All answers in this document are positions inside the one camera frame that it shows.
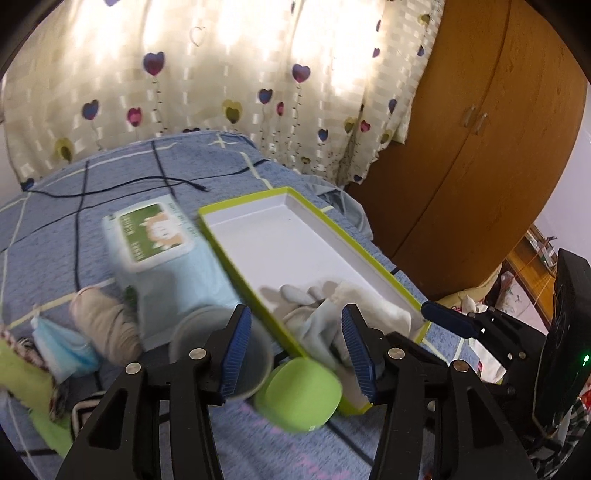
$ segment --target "green bowl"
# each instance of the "green bowl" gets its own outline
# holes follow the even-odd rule
[[[255,396],[255,407],[286,432],[311,432],[324,425],[339,405],[338,377],[310,358],[294,358],[273,370]]]

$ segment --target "green label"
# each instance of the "green label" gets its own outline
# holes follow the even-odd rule
[[[125,213],[119,222],[136,262],[183,244],[177,219],[157,203]]]

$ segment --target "heart-patterned curtain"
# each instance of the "heart-patterned curtain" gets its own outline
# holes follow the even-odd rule
[[[404,141],[443,1],[65,0],[6,74],[11,161],[31,184],[97,151],[219,129],[362,181]]]

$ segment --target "screw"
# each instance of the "screw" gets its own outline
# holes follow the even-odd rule
[[[453,368],[455,368],[458,372],[465,373],[470,370],[470,365],[468,365],[468,362],[465,362],[464,360],[456,360],[453,363]]]
[[[404,350],[401,348],[391,348],[388,350],[388,356],[394,358],[394,360],[402,360],[404,355],[406,355],[406,353],[404,353]]]
[[[138,362],[130,363],[127,367],[125,367],[125,373],[129,375],[134,375],[140,370],[142,370],[142,366]]]
[[[201,360],[202,358],[205,358],[206,355],[207,350],[205,350],[205,348],[194,348],[189,352],[189,357],[193,360]]]

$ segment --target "wooden furniture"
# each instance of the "wooden furniture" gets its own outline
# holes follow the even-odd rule
[[[509,252],[506,263],[529,295],[545,325],[550,327],[554,317],[554,282],[556,279],[542,263],[527,238],[522,238]]]
[[[375,242],[433,300],[479,285],[566,165],[586,79],[525,0],[447,0],[405,145],[349,193]]]

